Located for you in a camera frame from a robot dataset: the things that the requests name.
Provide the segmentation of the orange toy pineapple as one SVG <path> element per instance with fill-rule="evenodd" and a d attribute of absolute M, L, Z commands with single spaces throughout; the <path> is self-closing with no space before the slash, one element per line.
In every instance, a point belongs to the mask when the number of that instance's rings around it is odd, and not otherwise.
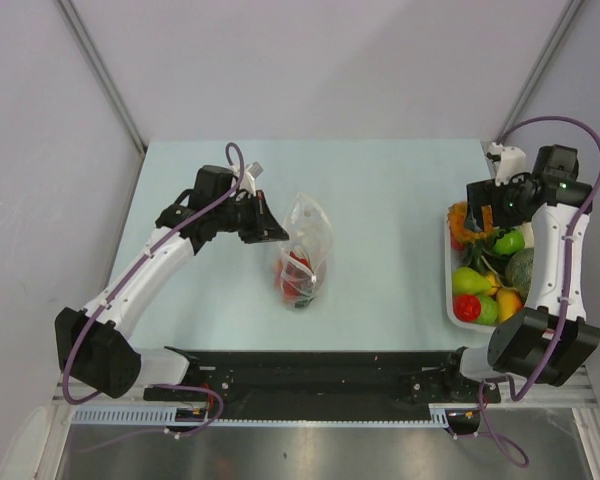
<path fill-rule="evenodd" d="M 448 208 L 447 223 L 451 237 L 461 245 L 475 243 L 478 240 L 487 240 L 497 232 L 490 215 L 487 216 L 487 223 L 483 230 L 479 230 L 477 226 L 468 223 L 468 219 L 466 201 L 454 203 Z"/>

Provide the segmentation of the clear zip top bag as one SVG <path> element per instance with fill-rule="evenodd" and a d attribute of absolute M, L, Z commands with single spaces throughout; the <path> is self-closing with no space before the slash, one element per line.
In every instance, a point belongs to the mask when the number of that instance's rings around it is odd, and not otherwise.
<path fill-rule="evenodd" d="M 306 309 L 323 290 L 334 233 L 323 208 L 298 193 L 284 219 L 289 239 L 279 246 L 274 264 L 276 289 L 292 309 Z"/>

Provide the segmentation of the green toy apple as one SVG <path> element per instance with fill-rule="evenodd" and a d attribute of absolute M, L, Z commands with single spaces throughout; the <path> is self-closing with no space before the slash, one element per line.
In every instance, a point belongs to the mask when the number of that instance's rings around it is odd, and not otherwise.
<path fill-rule="evenodd" d="M 490 281 L 469 267 L 457 268 L 452 274 L 451 284 L 454 295 L 477 295 L 491 289 Z"/>

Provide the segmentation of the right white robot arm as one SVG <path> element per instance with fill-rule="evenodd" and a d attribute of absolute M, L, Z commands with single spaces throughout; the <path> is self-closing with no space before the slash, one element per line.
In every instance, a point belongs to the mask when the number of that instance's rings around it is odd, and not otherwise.
<path fill-rule="evenodd" d="M 468 348 L 443 373 L 441 388 L 464 401 L 478 382 L 505 375 L 528 384 L 563 385 L 595 351 L 600 330 L 586 322 L 582 249 L 594 188 L 578 181 L 577 151 L 552 145 L 538 151 L 532 170 L 517 147 L 486 149 L 491 177 L 467 186 L 466 227 L 529 225 L 534 239 L 531 281 L 521 311 L 496 327 L 489 343 Z"/>

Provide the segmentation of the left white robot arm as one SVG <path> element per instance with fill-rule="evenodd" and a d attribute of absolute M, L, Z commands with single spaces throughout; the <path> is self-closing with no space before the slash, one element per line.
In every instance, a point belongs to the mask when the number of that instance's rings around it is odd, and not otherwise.
<path fill-rule="evenodd" d="M 245 244 L 286 241 L 256 186 L 259 163 L 201 167 L 192 188 L 166 207 L 139 255 L 96 298 L 64 308 L 54 321 L 60 370 L 96 394 L 120 398 L 136 385 L 165 384 L 177 398 L 194 397 L 201 376 L 172 348 L 136 350 L 129 339 L 167 281 L 219 233 Z"/>

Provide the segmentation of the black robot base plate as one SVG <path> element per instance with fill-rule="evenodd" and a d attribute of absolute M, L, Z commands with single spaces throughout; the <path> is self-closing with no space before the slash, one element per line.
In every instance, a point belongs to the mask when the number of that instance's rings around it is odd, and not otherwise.
<path fill-rule="evenodd" d="M 147 401 L 202 401 L 217 392 L 225 420 L 423 420 L 434 403 L 499 403 L 496 388 L 459 373 L 458 351 L 187 351 L 182 389 L 149 387 Z"/>

